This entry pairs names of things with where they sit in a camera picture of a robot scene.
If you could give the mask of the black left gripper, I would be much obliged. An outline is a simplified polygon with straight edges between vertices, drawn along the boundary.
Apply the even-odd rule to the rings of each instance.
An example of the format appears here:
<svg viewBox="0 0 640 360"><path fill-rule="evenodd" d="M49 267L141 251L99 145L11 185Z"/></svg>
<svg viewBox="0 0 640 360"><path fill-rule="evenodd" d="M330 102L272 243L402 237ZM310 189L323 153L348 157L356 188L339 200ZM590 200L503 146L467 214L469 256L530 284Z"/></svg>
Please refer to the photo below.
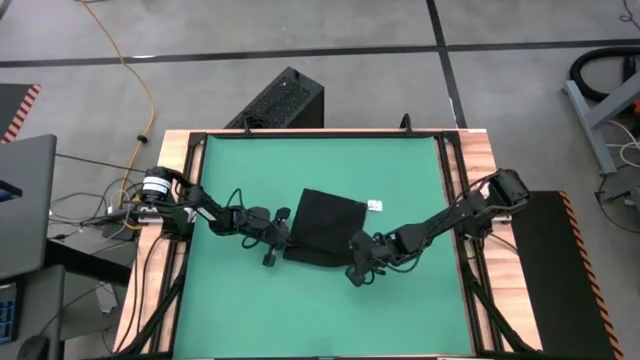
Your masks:
<svg viewBox="0 0 640 360"><path fill-rule="evenodd" d="M291 232L286 224L291 209L279 208L275 218L270 219L270 211L263 207L251 207L239 212L239 233L244 236L242 247L251 249L259 242L274 249L284 249L293 243ZM273 267L276 262L274 252L267 252L262 260L265 267Z"/></svg>

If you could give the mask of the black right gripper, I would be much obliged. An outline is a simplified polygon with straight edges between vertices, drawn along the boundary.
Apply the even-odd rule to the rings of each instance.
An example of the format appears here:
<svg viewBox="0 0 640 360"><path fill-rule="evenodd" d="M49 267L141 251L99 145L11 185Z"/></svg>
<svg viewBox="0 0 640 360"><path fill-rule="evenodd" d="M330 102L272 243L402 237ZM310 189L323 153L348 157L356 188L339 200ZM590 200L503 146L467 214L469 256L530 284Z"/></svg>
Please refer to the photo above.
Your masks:
<svg viewBox="0 0 640 360"><path fill-rule="evenodd" d="M359 269L373 269L394 265L397 260L397 248L385 240L371 237L363 230L357 231L349 241L349 248L353 252L353 267L348 267L346 277L355 287L367 284L368 271Z"/></svg>

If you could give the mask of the black towel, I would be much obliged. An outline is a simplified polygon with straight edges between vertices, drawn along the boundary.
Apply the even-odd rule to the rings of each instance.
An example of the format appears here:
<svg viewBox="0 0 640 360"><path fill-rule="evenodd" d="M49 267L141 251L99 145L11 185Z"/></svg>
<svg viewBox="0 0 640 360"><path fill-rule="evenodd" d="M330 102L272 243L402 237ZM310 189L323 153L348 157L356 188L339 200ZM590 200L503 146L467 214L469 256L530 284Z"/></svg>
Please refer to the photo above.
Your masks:
<svg viewBox="0 0 640 360"><path fill-rule="evenodd" d="M305 188L300 197L291 237L283 258L320 267L349 265L349 242L365 223L365 203Z"/></svg>

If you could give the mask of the green table mat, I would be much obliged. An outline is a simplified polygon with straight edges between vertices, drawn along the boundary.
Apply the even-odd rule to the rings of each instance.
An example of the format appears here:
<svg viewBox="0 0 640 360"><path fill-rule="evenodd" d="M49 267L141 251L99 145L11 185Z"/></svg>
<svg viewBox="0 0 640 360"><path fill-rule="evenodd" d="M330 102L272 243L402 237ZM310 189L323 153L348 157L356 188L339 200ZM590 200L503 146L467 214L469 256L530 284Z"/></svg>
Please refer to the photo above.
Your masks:
<svg viewBox="0 0 640 360"><path fill-rule="evenodd" d="M235 190L246 206L295 208L306 189L378 200L368 233L419 223L446 205L430 138L220 139L207 142L201 182L219 203ZM240 236L195 225L176 359L468 355L472 351L449 235L416 266L355 287L343 268L278 259Z"/></svg>

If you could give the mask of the black computer tower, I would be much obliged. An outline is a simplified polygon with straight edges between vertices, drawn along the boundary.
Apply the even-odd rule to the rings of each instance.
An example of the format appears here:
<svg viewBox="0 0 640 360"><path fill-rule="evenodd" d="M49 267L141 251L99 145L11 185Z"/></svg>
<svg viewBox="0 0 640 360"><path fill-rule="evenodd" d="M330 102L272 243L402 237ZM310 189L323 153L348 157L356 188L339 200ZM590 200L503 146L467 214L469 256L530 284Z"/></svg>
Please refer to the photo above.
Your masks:
<svg viewBox="0 0 640 360"><path fill-rule="evenodd" d="M324 113L324 86L287 67L225 128L323 128Z"/></svg>

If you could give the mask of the black hazard-striped floor mat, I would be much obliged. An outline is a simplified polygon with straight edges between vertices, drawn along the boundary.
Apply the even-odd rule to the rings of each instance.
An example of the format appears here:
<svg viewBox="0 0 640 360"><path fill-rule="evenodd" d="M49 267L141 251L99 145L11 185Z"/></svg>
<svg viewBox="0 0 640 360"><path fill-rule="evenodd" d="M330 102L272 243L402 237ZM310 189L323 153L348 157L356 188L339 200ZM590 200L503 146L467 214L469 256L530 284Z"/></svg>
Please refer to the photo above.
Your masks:
<svg viewBox="0 0 640 360"><path fill-rule="evenodd" d="M0 83L0 144L17 139L41 89L40 84Z"/></svg>
<svg viewBox="0 0 640 360"><path fill-rule="evenodd" d="M511 225L542 351L624 360L568 195L534 191Z"/></svg>

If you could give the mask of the black side table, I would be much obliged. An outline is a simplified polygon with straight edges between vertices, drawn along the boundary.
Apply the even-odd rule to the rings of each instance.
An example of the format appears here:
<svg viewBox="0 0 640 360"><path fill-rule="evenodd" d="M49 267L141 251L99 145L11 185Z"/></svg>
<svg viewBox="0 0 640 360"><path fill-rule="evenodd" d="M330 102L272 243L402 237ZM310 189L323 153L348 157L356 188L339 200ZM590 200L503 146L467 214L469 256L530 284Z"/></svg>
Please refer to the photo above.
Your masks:
<svg viewBox="0 0 640 360"><path fill-rule="evenodd" d="M46 243L44 265L61 265L68 272L120 286L127 286L131 275L130 267L51 240Z"/></svg>

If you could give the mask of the grey desk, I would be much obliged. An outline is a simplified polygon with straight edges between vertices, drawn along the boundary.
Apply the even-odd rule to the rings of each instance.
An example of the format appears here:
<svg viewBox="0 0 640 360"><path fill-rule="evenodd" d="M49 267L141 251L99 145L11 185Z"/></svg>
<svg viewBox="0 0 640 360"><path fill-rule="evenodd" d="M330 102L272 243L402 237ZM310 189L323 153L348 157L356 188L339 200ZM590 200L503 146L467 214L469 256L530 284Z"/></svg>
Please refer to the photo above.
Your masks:
<svg viewBox="0 0 640 360"><path fill-rule="evenodd" d="M36 335L48 339L47 360L60 358L64 281L62 266L43 268L22 277L17 339L0 344L0 360L17 360L22 344Z"/></svg>

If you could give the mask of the grey laptop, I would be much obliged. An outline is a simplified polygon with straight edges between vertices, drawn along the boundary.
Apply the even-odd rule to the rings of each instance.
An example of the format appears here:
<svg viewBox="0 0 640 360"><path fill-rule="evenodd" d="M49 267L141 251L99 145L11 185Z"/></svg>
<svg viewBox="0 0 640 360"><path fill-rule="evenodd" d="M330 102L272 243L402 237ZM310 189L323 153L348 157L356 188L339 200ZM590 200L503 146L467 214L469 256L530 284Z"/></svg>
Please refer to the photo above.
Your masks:
<svg viewBox="0 0 640 360"><path fill-rule="evenodd" d="M56 143L47 134L0 145L0 180L22 190L0 202L0 279L44 264Z"/></svg>

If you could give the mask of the grey metal stand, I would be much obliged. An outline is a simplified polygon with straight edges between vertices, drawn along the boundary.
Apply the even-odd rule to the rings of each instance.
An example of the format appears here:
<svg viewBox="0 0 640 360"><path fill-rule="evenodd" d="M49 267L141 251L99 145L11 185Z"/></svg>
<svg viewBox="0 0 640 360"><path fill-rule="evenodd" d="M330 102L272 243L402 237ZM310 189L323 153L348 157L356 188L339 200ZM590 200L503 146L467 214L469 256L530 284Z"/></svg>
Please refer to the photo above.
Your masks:
<svg viewBox="0 0 640 360"><path fill-rule="evenodd" d="M601 132L602 127L640 96L640 72L634 74L599 104L590 107L575 81L568 80L564 90L575 109L603 174L617 171Z"/></svg>

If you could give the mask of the black computer mouse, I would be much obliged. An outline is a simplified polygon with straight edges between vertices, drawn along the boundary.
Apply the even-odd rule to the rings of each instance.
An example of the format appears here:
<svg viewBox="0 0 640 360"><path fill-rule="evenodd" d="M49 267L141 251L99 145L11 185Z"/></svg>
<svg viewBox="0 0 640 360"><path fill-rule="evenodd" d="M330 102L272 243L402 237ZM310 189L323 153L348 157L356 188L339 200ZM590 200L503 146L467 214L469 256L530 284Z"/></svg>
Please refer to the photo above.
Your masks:
<svg viewBox="0 0 640 360"><path fill-rule="evenodd" d="M26 339L16 356L16 360L47 360L50 341L44 335L34 335Z"/></svg>

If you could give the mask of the small black device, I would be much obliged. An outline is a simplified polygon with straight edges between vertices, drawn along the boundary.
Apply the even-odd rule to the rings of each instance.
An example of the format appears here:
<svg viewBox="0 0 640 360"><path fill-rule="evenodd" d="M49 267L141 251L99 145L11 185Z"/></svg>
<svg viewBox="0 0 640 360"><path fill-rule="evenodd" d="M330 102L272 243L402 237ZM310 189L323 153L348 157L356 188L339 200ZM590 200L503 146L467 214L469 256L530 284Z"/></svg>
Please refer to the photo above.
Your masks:
<svg viewBox="0 0 640 360"><path fill-rule="evenodd" d="M0 180L0 203L20 198L22 195L23 191L20 188Z"/></svg>

